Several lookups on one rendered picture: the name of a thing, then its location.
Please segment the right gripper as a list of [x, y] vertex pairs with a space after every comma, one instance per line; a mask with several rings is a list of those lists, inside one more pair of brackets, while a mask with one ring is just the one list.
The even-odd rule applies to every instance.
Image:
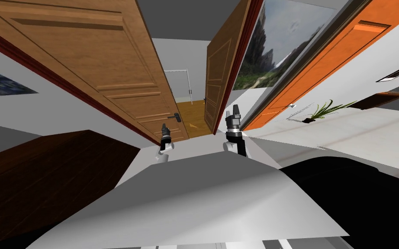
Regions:
[[238, 104], [233, 105], [233, 116], [228, 116], [225, 118], [226, 126], [229, 131], [239, 131], [240, 130], [240, 111]]

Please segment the brown wooden door leaf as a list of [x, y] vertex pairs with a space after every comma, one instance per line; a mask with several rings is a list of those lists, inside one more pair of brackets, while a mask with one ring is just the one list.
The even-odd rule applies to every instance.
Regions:
[[240, 0], [207, 46], [204, 120], [210, 131], [220, 120], [220, 108], [252, 0]]
[[137, 0], [0, 0], [0, 36], [153, 140], [187, 140]]

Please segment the white door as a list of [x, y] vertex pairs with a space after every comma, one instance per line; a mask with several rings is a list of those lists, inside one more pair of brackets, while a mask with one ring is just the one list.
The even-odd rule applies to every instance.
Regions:
[[193, 98], [188, 70], [164, 70], [164, 73], [175, 102], [190, 102], [192, 104]]

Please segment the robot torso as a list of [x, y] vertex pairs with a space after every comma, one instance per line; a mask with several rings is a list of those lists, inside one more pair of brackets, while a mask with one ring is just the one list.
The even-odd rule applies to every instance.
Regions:
[[346, 236], [280, 170], [232, 152], [150, 165], [26, 249], [113, 249]]

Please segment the mountain landscape picture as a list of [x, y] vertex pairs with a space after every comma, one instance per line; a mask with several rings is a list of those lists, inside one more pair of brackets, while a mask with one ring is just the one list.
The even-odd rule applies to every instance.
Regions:
[[273, 87], [335, 12], [317, 0], [265, 0], [233, 89]]

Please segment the green potted plant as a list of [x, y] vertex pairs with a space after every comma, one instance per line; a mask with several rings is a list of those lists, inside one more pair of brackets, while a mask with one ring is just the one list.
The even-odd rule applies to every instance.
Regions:
[[339, 109], [344, 109], [347, 107], [350, 107], [352, 104], [354, 104], [356, 101], [353, 101], [351, 103], [348, 103], [346, 105], [337, 105], [337, 106], [333, 106], [331, 107], [333, 101], [330, 100], [329, 104], [327, 104], [326, 102], [324, 103], [324, 105], [322, 107], [320, 107], [319, 105], [317, 105], [317, 110], [311, 115], [310, 118], [306, 118], [305, 120], [303, 120], [303, 123], [311, 123], [316, 121], [316, 119], [325, 119], [326, 116], [328, 116], [329, 114], [333, 113], [334, 111], [337, 111]]

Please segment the orange door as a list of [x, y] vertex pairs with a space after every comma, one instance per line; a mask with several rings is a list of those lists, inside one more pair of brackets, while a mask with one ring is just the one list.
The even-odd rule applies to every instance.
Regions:
[[363, 0], [315, 57], [286, 86], [278, 87], [278, 92], [267, 98], [243, 130], [263, 127], [397, 25], [399, 0]]

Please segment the dark brown wooden cabinet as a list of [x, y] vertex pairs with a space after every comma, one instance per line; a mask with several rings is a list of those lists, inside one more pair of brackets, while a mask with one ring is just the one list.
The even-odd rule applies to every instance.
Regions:
[[139, 148], [94, 131], [0, 152], [0, 241], [59, 224], [119, 182]]

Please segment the dark brown low table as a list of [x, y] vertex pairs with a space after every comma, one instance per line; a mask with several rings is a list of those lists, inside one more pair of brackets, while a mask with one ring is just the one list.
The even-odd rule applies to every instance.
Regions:
[[399, 99], [399, 92], [396, 91], [388, 91], [373, 94], [361, 101], [355, 102], [350, 105], [350, 108], [356, 108], [360, 110], [371, 109], [375, 107], [379, 107], [381, 105], [387, 104], [389, 102], [395, 101]]

